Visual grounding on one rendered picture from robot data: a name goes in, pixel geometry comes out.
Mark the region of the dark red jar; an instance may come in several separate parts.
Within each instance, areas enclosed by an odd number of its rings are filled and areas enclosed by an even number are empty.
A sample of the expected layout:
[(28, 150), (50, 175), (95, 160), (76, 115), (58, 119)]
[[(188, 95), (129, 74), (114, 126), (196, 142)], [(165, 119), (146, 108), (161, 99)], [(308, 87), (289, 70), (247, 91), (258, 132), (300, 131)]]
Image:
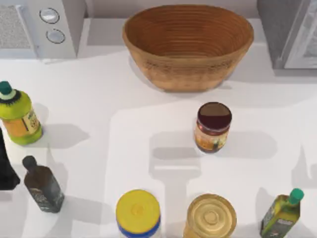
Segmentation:
[(220, 102), (207, 102), (198, 109), (194, 141), (205, 153), (215, 153), (226, 143), (232, 113)]

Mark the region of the brown woven basket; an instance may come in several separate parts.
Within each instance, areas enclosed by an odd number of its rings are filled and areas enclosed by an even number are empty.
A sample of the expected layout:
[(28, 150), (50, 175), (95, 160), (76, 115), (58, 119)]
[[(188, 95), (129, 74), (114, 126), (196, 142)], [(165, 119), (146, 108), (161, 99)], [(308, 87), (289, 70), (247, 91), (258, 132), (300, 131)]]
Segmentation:
[(169, 92), (202, 92), (229, 77), (254, 41), (244, 17), (225, 8), (162, 5), (126, 20), (122, 38), (142, 74)]

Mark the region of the yellow-lidded white jar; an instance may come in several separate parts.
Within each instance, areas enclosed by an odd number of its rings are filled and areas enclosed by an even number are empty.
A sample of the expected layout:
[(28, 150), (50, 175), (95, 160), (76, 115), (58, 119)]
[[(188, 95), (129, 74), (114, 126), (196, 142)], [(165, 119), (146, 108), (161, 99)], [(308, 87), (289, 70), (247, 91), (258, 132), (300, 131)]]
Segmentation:
[(117, 202), (115, 217), (120, 238), (162, 238), (160, 205), (146, 190), (124, 193)]

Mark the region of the gold-lidded can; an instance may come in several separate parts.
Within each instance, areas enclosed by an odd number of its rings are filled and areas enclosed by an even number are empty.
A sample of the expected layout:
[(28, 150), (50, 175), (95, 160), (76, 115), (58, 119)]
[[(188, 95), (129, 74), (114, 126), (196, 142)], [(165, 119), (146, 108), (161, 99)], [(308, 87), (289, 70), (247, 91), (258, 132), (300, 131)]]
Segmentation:
[(230, 238), (236, 224), (236, 212), (228, 200), (202, 194), (188, 207), (183, 238)]

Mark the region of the round microwave knob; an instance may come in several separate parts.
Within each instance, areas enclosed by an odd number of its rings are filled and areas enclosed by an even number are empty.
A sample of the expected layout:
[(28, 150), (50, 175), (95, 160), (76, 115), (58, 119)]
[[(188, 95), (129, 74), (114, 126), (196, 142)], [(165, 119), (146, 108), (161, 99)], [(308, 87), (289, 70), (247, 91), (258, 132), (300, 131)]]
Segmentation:
[(48, 24), (55, 24), (59, 21), (59, 13), (53, 8), (46, 8), (40, 10), (40, 18)]
[(46, 38), (54, 44), (61, 44), (65, 41), (65, 35), (58, 29), (52, 29), (46, 32)]

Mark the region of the dark brown square bottle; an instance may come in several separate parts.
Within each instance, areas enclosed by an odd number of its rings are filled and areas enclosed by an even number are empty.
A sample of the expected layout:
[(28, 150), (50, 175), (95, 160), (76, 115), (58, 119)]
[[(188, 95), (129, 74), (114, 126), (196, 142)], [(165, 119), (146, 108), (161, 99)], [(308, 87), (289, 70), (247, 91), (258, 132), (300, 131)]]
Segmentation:
[(27, 173), (24, 184), (40, 210), (58, 213), (61, 210), (64, 194), (51, 169), (38, 165), (35, 157), (29, 155), (22, 160)]

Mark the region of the yellow-green bottle green cap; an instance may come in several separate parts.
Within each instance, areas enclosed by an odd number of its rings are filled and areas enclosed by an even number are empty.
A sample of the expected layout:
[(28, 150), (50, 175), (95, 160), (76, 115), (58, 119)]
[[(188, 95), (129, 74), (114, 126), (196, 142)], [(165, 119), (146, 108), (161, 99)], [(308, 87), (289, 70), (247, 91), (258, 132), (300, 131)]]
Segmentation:
[(7, 81), (0, 82), (0, 120), (16, 144), (32, 144), (43, 135), (28, 94), (12, 88)]

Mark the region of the pale microwave oven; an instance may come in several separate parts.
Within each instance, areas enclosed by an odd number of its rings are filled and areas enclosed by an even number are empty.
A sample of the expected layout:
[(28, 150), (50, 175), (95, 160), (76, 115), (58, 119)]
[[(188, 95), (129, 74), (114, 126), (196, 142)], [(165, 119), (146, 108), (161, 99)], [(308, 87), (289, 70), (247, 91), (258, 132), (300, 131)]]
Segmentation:
[[(57, 23), (40, 18), (40, 10), (46, 8), (59, 13)], [(0, 0), (0, 59), (75, 59), (86, 16), (85, 0)], [(64, 33), (63, 43), (46, 38), (52, 29)]]

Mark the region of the green square oil bottle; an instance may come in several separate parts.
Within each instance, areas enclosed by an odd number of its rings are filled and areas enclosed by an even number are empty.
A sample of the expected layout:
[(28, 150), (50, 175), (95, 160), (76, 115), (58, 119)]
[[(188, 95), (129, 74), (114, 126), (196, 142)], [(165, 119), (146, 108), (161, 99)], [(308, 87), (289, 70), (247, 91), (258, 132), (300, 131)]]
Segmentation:
[(261, 238), (284, 238), (300, 218), (303, 198), (299, 188), (277, 196), (262, 219)]

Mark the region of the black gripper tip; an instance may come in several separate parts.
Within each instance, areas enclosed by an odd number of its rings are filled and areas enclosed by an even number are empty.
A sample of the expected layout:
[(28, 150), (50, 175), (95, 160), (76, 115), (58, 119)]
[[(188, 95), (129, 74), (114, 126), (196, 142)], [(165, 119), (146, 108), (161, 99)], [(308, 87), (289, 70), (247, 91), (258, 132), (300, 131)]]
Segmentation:
[(11, 166), (0, 128), (0, 191), (14, 190), (19, 184), (20, 178)]

